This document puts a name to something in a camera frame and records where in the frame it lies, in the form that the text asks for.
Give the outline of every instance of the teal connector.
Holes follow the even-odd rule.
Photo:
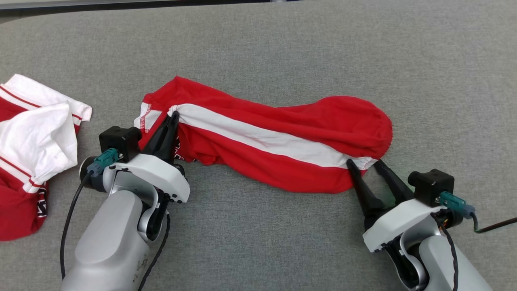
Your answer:
[[[450,210],[458,212],[466,219],[471,219],[472,216],[470,214],[476,212],[474,206],[467,204],[465,200],[460,197],[445,191],[440,194],[439,203]]]
[[[89,165],[86,170],[88,172],[93,171],[92,177],[96,177],[102,174],[105,167],[113,165],[119,159],[118,151],[114,148],[109,148],[100,156],[96,157],[93,164]]]

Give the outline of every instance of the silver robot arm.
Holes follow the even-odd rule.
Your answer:
[[[411,291],[447,291],[454,289],[453,255],[448,238],[439,226],[460,224],[460,213],[439,203],[440,193],[452,193],[454,178],[438,170],[410,176],[413,193],[399,177],[378,161],[374,167],[387,182],[396,206],[386,208],[361,178],[352,160],[347,162],[354,188],[364,214],[364,243],[370,252],[386,251],[399,279]],[[457,258],[458,291],[491,291],[488,283],[454,246]]]
[[[141,288],[144,274],[152,267],[149,244],[160,234],[169,202],[187,202],[190,195],[183,168],[171,157],[178,117],[177,112],[167,117],[142,151],[137,128],[114,126],[99,135],[103,154],[86,159],[80,176],[82,184],[107,192],[108,198],[80,238],[66,276],[62,260],[62,291]]]
[[[75,248],[75,262],[63,280],[63,291],[138,290],[152,260],[149,244],[160,234],[164,215],[159,213],[166,211],[169,202],[168,195],[167,201],[160,201],[163,193],[183,202],[190,194],[181,172],[152,155],[139,154],[128,163],[115,163],[104,170],[101,179],[109,196]],[[159,221],[153,222],[154,216]]]

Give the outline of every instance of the gray table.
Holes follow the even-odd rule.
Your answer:
[[[140,102],[175,75],[272,106],[329,95],[374,102],[393,121],[385,162],[400,176],[438,168],[482,225],[517,214],[517,2],[311,1],[95,11],[0,25],[0,80],[24,74],[90,104],[79,160],[97,135],[130,126]],[[146,290],[401,290],[385,254],[363,244],[353,191],[293,194],[227,166],[186,164],[188,203]],[[376,193],[387,188],[370,171]],[[0,243],[0,289],[55,290],[59,241],[78,169],[51,181],[36,234]],[[84,191],[66,263],[104,195]],[[517,289],[517,227],[457,246],[494,290]]]

